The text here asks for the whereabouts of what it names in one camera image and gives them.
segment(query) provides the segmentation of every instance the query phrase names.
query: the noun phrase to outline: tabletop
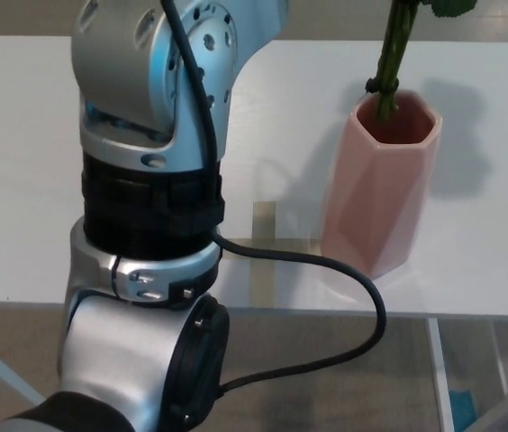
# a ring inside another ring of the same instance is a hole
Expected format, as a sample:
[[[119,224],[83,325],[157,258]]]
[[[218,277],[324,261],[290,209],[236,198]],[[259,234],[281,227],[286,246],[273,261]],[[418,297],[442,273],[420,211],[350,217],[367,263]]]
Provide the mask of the tabletop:
[[[226,237],[318,238],[334,149],[380,48],[273,41],[244,68],[222,163]],[[400,78],[444,129],[414,251],[376,280],[388,313],[508,318],[508,43],[411,42]],[[69,38],[0,37],[0,302],[63,302],[81,168]],[[224,258],[211,293],[241,311],[373,311],[357,283],[308,265]]]

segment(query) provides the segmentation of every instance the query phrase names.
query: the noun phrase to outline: screw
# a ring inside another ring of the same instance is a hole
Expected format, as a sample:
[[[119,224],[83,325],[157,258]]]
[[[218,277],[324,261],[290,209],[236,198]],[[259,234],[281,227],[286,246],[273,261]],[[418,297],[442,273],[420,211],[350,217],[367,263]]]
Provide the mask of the screw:
[[[212,322],[208,319],[197,319],[194,322],[194,325],[197,329],[201,329],[206,333],[210,333],[212,331]]]
[[[186,288],[184,290],[184,298],[185,299],[191,299],[194,297],[194,289],[192,288]]]

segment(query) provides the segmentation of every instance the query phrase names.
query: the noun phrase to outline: black cable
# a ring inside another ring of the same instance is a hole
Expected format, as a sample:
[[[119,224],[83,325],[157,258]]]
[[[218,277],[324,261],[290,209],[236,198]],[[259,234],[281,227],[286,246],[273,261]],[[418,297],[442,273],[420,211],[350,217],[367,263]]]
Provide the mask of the black cable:
[[[208,103],[206,91],[202,85],[200,69],[196,64],[194,52],[190,47],[190,41],[186,35],[186,30],[184,30],[184,25],[180,20],[180,15],[176,9],[174,0],[161,0],[161,3],[164,15],[166,15],[170,30],[172,31],[172,38],[180,51],[180,57],[184,61],[188,81],[190,82],[192,93],[196,99],[196,107],[204,132],[204,169],[206,171],[207,184],[209,186],[207,193],[208,198],[211,201],[215,201],[218,189],[216,186],[218,183],[218,173],[216,172],[216,166],[218,165],[218,145],[216,140],[216,129],[214,128],[212,115],[210,114],[210,104]]]
[[[170,27],[172,28],[174,41],[178,45],[178,49],[180,50],[182,59],[186,64],[188,79],[192,84],[192,89],[196,99],[197,110],[200,114],[200,119],[204,127],[204,136],[206,140],[205,146],[207,148],[207,155],[209,156],[206,164],[208,168],[211,168],[212,160],[214,161],[214,165],[217,162],[216,150],[218,148],[216,143],[216,134],[213,128],[213,119],[212,115],[210,114],[210,106],[209,103],[207,102],[200,74],[195,64],[194,53],[190,48],[186,32],[184,31],[184,27],[180,22],[180,18],[177,14],[176,7],[174,6],[172,0],[161,0],[161,1],[162,6],[164,8],[164,13],[166,14],[168,22],[170,23]],[[380,341],[380,339],[382,339],[386,330],[386,308],[384,305],[384,301],[382,300],[382,296],[380,295],[380,292],[378,291],[374,283],[355,268],[324,256],[314,256],[296,252],[283,252],[270,249],[256,249],[253,247],[240,246],[235,243],[232,243],[231,241],[229,241],[228,239],[222,237],[220,234],[217,233],[213,234],[213,241],[218,246],[220,246],[220,248],[232,252],[233,254],[236,255],[241,255],[255,259],[286,261],[301,264],[310,264],[314,266],[318,265],[341,272],[351,277],[352,279],[358,281],[366,289],[376,309],[376,327],[372,335],[365,342],[363,342],[356,348],[353,348],[350,351],[347,351],[339,355],[333,355],[310,363],[298,364],[295,366],[284,367],[261,373],[254,373],[239,378],[237,380],[227,382],[226,384],[221,385],[218,397],[222,397],[224,393],[229,392],[230,390],[237,389],[244,385],[258,383],[260,381],[271,380],[275,378],[281,378],[285,376],[307,374],[310,372],[317,371],[319,369],[323,369],[325,367],[346,363],[349,360],[353,360],[359,356],[362,356],[370,349],[372,349]]]
[[[343,264],[340,261],[336,261],[335,259],[330,259],[325,256],[315,256],[309,254],[301,254],[298,252],[283,252],[270,249],[256,249],[253,247],[244,247],[232,243],[231,241],[229,241],[228,239],[222,237],[220,234],[217,233],[213,234],[213,240],[221,248],[226,249],[227,251],[233,254],[241,255],[243,257],[245,256],[256,259],[270,259],[276,261],[286,261],[290,263],[310,264],[314,266],[318,265],[343,273],[351,277],[352,279],[358,281],[362,286],[364,286],[376,308],[376,327],[374,329],[374,332],[365,342],[363,342],[356,348],[353,348],[350,351],[347,351],[339,355],[333,355],[331,357],[326,357],[310,363],[283,367],[281,369],[275,369],[267,372],[254,373],[252,375],[244,376],[237,380],[227,382],[226,384],[221,386],[219,397],[223,396],[224,393],[229,392],[230,390],[237,389],[244,385],[258,383],[260,381],[272,380],[274,378],[282,378],[285,376],[308,374],[310,372],[314,372],[319,369],[323,369],[325,367],[346,363],[359,356],[362,356],[370,349],[372,349],[380,341],[380,339],[382,339],[382,336],[384,335],[386,330],[386,307],[384,305],[384,301],[382,300],[382,296],[380,295],[380,292],[378,291],[374,283],[355,268],[352,268],[349,265]]]

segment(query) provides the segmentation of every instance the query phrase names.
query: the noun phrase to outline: flower stem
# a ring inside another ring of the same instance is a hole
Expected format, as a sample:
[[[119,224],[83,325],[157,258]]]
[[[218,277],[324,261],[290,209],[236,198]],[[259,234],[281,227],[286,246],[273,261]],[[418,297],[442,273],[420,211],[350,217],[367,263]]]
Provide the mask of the flower stem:
[[[386,27],[386,36],[382,54],[378,62],[376,77],[380,85],[377,118],[385,121],[390,117],[395,107],[395,91],[398,70],[402,63],[406,45],[412,33],[414,19],[418,12],[419,0],[393,0],[390,17]]]

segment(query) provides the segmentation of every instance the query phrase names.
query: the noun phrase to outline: robotic arm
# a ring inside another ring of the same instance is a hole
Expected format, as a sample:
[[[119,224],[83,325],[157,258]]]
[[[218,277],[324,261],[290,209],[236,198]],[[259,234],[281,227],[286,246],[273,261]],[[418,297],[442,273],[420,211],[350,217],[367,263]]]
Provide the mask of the robotic arm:
[[[207,291],[222,255],[212,232],[231,89],[287,11],[287,0],[84,5],[72,62],[85,211],[70,236],[59,391],[0,432],[177,432],[210,413],[230,326]],[[210,106],[214,161],[180,34]]]

